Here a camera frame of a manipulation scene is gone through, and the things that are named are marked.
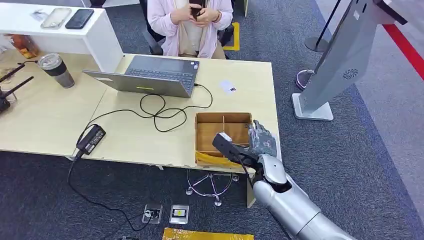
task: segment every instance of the black cable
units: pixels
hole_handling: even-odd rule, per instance
[[[87,126],[84,129],[84,131],[79,136],[78,141],[77,141],[77,144],[81,141],[81,139],[83,138],[84,133],[87,131],[87,129],[89,129],[92,126],[92,123],[94,121],[96,121],[97,119],[99,119],[101,117],[104,117],[106,115],[110,115],[110,114],[114,114],[114,113],[119,113],[119,112],[131,112],[131,113],[139,116],[142,119],[153,118],[153,123],[154,123],[154,127],[156,128],[156,130],[158,130],[161,133],[167,133],[169,131],[172,131],[172,130],[180,127],[181,125],[183,125],[187,121],[187,113],[185,112],[186,109],[188,109],[188,108],[208,109],[210,106],[212,106],[212,103],[214,102],[214,97],[212,96],[212,93],[211,93],[211,91],[209,91],[209,89],[207,89],[205,86],[203,86],[201,84],[197,84],[197,83],[195,83],[194,86],[196,86],[196,87],[197,86],[200,86],[200,87],[204,88],[209,93],[209,95],[210,95],[210,103],[209,103],[208,106],[194,106],[194,105],[190,105],[190,106],[186,106],[184,108],[177,108],[177,107],[165,108],[167,102],[165,101],[165,98],[163,96],[161,96],[159,94],[149,93],[149,94],[144,95],[140,99],[140,109],[145,114],[148,114],[148,116],[140,115],[139,113],[137,113],[137,112],[135,112],[134,110],[131,110],[131,109],[120,109],[120,110],[115,110],[115,111],[110,111],[110,112],[104,113],[102,115],[97,116],[96,118],[94,118],[93,120],[91,120],[87,124]],[[146,110],[143,109],[143,99],[145,99],[146,97],[149,97],[149,96],[158,96],[158,97],[160,97],[163,100],[163,106],[156,113],[151,113],[151,112],[148,112],[148,111],[146,111]],[[174,113],[174,114],[172,114],[172,115],[170,115],[170,116],[162,116],[163,113],[165,113],[167,111],[171,111],[171,110],[177,110],[177,112]],[[156,119],[171,119],[171,118],[175,117],[179,113],[183,113],[184,114],[184,121],[182,123],[178,124],[177,126],[174,126],[174,127],[170,128],[170,129],[167,129],[167,130],[161,130],[161,129],[158,128],[157,123],[156,123]]]
[[[140,217],[140,216],[142,216],[142,215],[144,215],[145,213],[147,213],[147,211],[145,211],[145,212],[143,212],[142,214],[138,214],[138,215],[135,215],[135,216],[133,216],[133,217],[131,217],[130,218],[130,220],[133,220],[133,219],[135,219],[135,218],[138,218],[138,217]],[[143,226],[143,228],[145,228],[149,223],[150,223],[150,220],[152,219],[152,214],[150,214],[150,217],[148,218],[148,221],[145,223],[145,225]],[[127,223],[127,221],[126,220],[124,220],[117,228],[116,228],[116,230],[114,231],[114,232],[111,232],[111,233],[109,233],[108,235],[106,235],[106,236],[104,236],[101,240],[105,240],[105,239],[107,239],[107,238],[109,238],[110,236],[113,236],[113,235],[115,235],[121,228],[122,228],[122,226],[124,225],[124,224],[126,224]]]
[[[243,170],[244,170],[244,172],[246,173],[246,176],[247,176],[247,180],[249,181],[249,184],[250,184],[250,186],[251,186],[251,188],[252,188],[252,190],[253,190],[253,183],[252,183],[251,177],[250,177],[250,175],[249,175],[249,173],[248,173],[248,170],[246,169],[245,164],[243,163],[243,161],[244,161],[246,158],[247,158],[247,156],[246,156],[246,155],[244,155],[244,156],[243,156],[243,158],[240,160],[240,164],[241,164],[241,166],[243,167]]]
[[[70,166],[70,168],[69,168],[69,172],[68,172],[68,174],[67,174],[67,184],[69,185],[69,187],[70,187],[70,188],[71,188],[71,189],[72,189],[72,190],[73,190],[76,194],[78,194],[80,197],[82,197],[84,200],[86,200],[86,201],[87,201],[87,202],[89,202],[90,204],[93,204],[93,205],[97,205],[97,206],[103,207],[103,208],[105,208],[105,209],[107,209],[107,210],[109,210],[109,211],[111,211],[111,212],[120,212],[120,213],[122,213],[122,215],[125,217],[125,221],[126,221],[126,222],[128,222],[128,224],[130,225],[131,229],[132,229],[134,232],[139,232],[139,231],[143,230],[143,229],[147,226],[147,224],[146,224],[146,225],[144,225],[142,228],[139,228],[139,229],[134,228],[134,226],[133,226],[133,224],[131,223],[130,219],[128,218],[127,214],[126,214],[123,210],[121,210],[121,209],[119,209],[119,208],[111,208],[111,207],[108,207],[108,206],[106,206],[106,205],[104,205],[104,204],[102,204],[102,203],[92,201],[92,200],[90,200],[88,197],[86,197],[85,195],[83,195],[82,193],[80,193],[77,189],[75,189],[75,187],[74,187],[74,186],[72,186],[72,184],[71,184],[71,174],[72,174],[72,170],[74,169],[74,165],[75,165],[75,163],[76,163],[76,162],[78,162],[78,160],[79,160],[79,158],[75,158],[75,160],[71,163],[71,166]]]

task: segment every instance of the red stripe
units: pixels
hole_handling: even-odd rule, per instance
[[[415,50],[407,38],[402,34],[399,28],[394,24],[384,24],[384,29],[390,35],[391,39],[396,43],[406,59],[411,63],[412,67],[424,80],[424,59]]]

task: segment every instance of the chair wheel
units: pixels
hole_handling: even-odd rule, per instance
[[[188,196],[190,196],[190,195],[192,195],[192,194],[193,194],[193,190],[189,187],[189,188],[185,191],[185,194],[186,194],[186,195],[188,195]]]
[[[232,176],[232,181],[233,181],[233,182],[238,182],[238,181],[239,181],[239,176],[238,176],[237,174],[234,174],[234,175]]]
[[[223,204],[223,202],[221,200],[217,201],[215,200],[215,206],[219,207]]]

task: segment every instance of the stainless steel cup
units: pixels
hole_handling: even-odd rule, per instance
[[[44,55],[38,61],[38,66],[52,76],[62,87],[68,89],[75,84],[61,56],[57,53]]]

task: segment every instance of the yellow tape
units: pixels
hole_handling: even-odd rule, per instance
[[[198,151],[196,151],[194,156],[197,161],[201,161],[207,164],[222,165],[224,167],[229,167],[229,168],[240,168],[239,164],[231,162],[230,160],[228,160],[228,158],[225,158],[225,157],[211,156],[204,153],[200,153]]]
[[[188,231],[165,227],[162,240],[254,240],[250,234]]]
[[[240,51],[240,23],[233,22],[234,26],[234,46],[224,46],[224,50]]]

